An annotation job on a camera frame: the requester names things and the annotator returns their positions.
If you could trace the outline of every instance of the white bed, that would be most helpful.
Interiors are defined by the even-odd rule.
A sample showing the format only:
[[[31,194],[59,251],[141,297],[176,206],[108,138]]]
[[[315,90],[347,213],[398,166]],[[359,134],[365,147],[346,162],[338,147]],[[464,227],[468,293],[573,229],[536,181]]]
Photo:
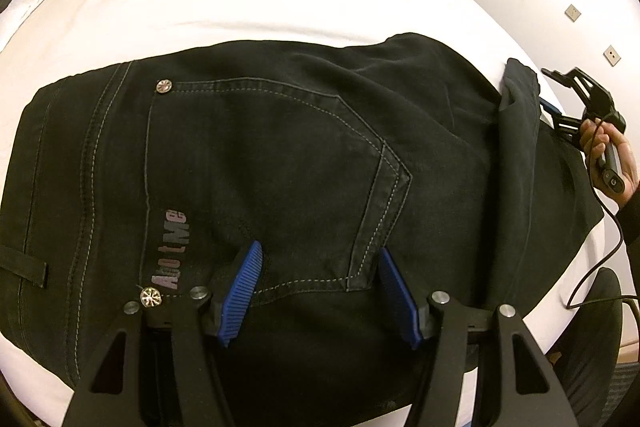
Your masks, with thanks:
[[[24,106],[64,76],[128,60],[241,39],[374,44],[417,32],[466,57],[497,89],[508,58],[535,69],[525,52],[473,0],[14,0],[0,14],[0,195]],[[539,74],[542,97],[561,107]],[[562,303],[603,255],[592,232],[556,286],[526,317],[547,350],[572,317]],[[587,287],[578,298],[584,297]],[[20,400],[58,427],[71,397],[58,378],[0,337],[0,369]],[[469,422],[476,372],[465,376],[458,425]],[[401,426],[407,409],[367,422]]]

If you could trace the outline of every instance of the person's arm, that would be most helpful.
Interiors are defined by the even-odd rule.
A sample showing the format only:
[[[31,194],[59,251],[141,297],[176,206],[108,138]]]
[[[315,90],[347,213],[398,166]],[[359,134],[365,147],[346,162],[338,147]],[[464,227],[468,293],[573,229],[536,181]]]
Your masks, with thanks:
[[[614,200],[620,210],[618,221],[622,228],[623,239],[626,243],[626,254],[629,257],[631,275],[636,285],[636,291],[640,291],[640,190],[638,190],[638,166],[634,158],[629,140],[610,123],[603,123],[593,139],[593,151],[591,150],[593,133],[597,123],[585,120],[580,127],[580,145],[586,154],[586,164],[591,164],[591,180],[593,186],[599,188],[604,195]],[[625,190],[622,194],[616,194],[610,190],[600,177],[596,168],[596,159],[604,153],[606,144],[611,142],[618,148],[620,165],[622,166],[622,179],[625,181]]]

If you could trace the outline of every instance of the back pocket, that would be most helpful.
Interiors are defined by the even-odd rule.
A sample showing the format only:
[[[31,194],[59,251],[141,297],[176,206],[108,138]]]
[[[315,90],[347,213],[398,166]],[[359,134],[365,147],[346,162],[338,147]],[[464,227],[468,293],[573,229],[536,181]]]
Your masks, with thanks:
[[[206,283],[257,239],[254,303],[367,288],[410,183],[339,96],[260,78],[174,82],[156,94],[145,170],[146,251],[179,261],[171,289]],[[164,216],[178,233],[162,229]]]

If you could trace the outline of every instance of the metal screw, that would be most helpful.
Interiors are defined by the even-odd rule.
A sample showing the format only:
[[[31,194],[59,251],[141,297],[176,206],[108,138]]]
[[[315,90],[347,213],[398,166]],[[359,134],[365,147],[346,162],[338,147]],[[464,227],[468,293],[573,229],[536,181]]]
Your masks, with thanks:
[[[209,296],[209,288],[206,286],[194,286],[189,291],[189,295],[194,301],[201,301]]]
[[[149,286],[140,292],[140,301],[145,308],[155,308],[162,304],[162,296],[156,288]]]
[[[450,301],[449,294],[443,291],[436,291],[431,294],[431,298],[438,304],[446,304]]]
[[[135,301],[129,301],[124,305],[124,312],[127,315],[135,315],[136,313],[138,313],[139,309],[140,309],[140,304],[138,304]]]
[[[511,318],[511,317],[515,316],[515,314],[516,314],[516,308],[514,308],[510,304],[503,304],[498,309],[499,309],[500,313],[502,315],[504,315],[505,317]]]
[[[170,80],[160,80],[156,84],[156,91],[160,94],[164,94],[166,92],[171,91],[171,88],[174,87],[174,83]]]

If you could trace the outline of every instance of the black sleeve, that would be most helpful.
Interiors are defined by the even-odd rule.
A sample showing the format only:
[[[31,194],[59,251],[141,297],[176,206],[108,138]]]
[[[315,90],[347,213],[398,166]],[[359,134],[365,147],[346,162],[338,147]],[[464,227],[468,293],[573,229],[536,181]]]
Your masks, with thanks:
[[[618,212],[617,217],[626,243],[631,276],[634,279],[636,291],[640,291],[640,190],[637,190],[624,208]]]

